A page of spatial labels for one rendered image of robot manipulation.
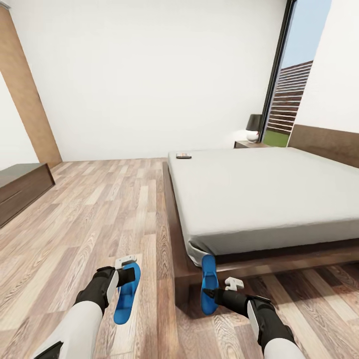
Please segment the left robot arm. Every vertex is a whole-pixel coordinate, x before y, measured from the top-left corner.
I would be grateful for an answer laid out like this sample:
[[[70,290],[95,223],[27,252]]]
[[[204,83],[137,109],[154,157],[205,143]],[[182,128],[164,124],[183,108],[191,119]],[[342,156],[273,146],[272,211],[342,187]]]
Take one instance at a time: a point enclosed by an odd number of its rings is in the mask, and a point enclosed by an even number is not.
[[[124,266],[137,262],[129,255],[115,261],[115,267],[101,267],[85,290],[77,295],[75,305],[50,337],[30,359],[92,359],[99,328],[105,309],[116,288],[135,281],[134,267]]]

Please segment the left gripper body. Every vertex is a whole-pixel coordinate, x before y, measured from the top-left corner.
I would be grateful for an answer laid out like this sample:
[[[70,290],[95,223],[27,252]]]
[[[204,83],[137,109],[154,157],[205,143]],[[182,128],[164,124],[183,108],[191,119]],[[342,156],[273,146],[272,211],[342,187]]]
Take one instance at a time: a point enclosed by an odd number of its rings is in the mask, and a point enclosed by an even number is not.
[[[135,281],[135,270],[134,267],[132,268],[128,268],[128,269],[121,269],[119,270],[122,273],[122,282],[118,287],[121,287],[123,285],[125,285],[126,283]]]

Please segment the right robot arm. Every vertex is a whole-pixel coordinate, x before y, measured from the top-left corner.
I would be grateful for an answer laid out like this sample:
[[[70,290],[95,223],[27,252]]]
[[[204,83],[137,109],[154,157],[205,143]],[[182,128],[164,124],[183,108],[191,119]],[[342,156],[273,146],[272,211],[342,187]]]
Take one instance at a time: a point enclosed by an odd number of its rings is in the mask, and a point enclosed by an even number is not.
[[[295,343],[293,333],[284,325],[271,300],[236,292],[243,289],[243,281],[232,277],[225,280],[226,290],[203,289],[214,303],[249,318],[257,342],[262,346],[264,359],[306,359]]]

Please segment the sandal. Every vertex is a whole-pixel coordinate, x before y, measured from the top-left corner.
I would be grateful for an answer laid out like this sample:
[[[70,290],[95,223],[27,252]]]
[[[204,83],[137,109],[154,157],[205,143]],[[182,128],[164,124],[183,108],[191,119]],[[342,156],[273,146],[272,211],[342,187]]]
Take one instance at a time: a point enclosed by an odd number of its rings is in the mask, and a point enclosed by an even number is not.
[[[211,254],[204,255],[201,259],[202,263],[202,273],[203,273],[203,282],[201,288],[200,303],[201,308],[204,314],[211,315],[218,308],[218,304],[214,303],[214,299],[210,298],[206,293],[203,292],[203,289],[212,289],[219,288],[219,282],[217,280],[216,273],[216,263],[215,257]]]
[[[114,322],[118,325],[125,324],[130,318],[135,293],[141,279],[141,269],[137,263],[125,265],[124,270],[132,267],[134,267],[135,270],[135,281],[118,287],[118,292],[120,294],[114,313]]]

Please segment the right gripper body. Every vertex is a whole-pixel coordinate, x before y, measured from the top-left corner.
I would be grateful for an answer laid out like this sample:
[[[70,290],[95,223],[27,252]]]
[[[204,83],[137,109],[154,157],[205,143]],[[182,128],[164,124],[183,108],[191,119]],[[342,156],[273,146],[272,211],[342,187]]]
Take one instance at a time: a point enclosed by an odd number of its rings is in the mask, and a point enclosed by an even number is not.
[[[219,306],[225,306],[226,308],[238,313],[235,307],[235,299],[241,293],[221,288],[215,289],[214,303],[218,304]]]

